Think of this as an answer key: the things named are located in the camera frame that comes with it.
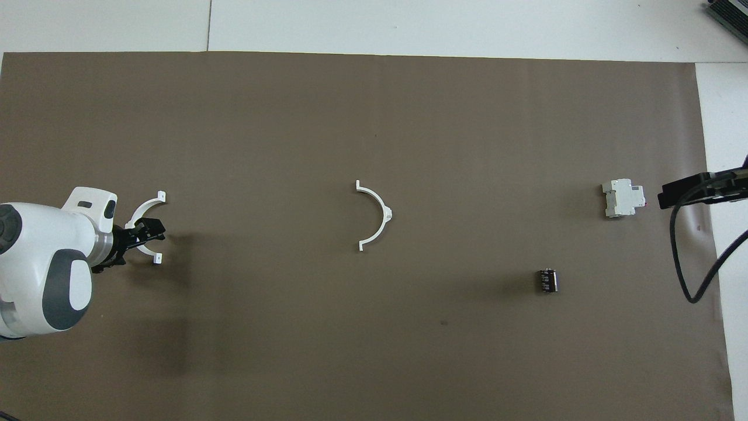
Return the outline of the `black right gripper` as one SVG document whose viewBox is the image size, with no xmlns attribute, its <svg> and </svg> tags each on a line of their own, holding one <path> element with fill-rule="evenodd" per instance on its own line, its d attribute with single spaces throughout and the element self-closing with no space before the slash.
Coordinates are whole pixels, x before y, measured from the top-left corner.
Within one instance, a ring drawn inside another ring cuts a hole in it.
<svg viewBox="0 0 748 421">
<path fill-rule="evenodd" d="M 684 205 L 689 203 L 724 203 L 740 202 L 747 199 L 747 166 L 742 165 L 731 170 L 703 171 L 662 185 L 658 194 L 660 209 L 670 209 L 690 190 L 710 181 L 707 187 L 700 187 L 687 197 Z"/>
</svg>

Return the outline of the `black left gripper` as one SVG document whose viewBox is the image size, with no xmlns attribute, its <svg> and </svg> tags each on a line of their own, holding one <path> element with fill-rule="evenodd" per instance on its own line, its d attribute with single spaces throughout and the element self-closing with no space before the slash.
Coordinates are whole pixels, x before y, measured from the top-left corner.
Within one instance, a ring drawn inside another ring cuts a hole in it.
<svg viewBox="0 0 748 421">
<path fill-rule="evenodd" d="M 126 251 L 153 240 L 165 240 L 166 229 L 160 219 L 139 218 L 135 227 L 114 226 L 110 233 L 96 233 L 91 251 L 91 271 L 101 274 L 105 269 L 124 265 Z"/>
</svg>

